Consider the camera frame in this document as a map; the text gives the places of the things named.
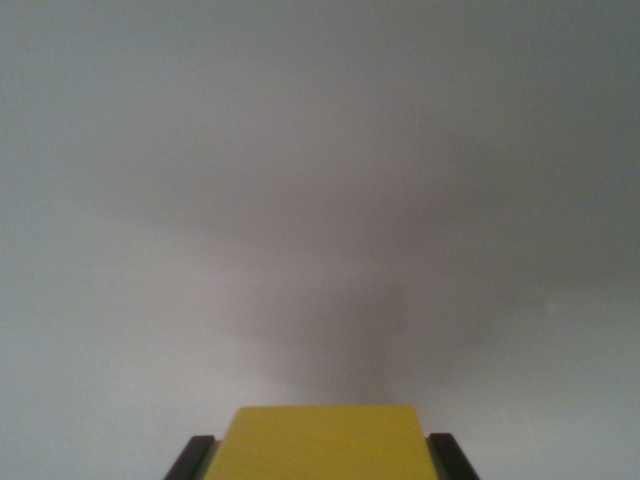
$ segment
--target white wall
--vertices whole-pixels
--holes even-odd
[[[368,402],[632,478],[640,4],[267,5],[0,5],[0,478]]]

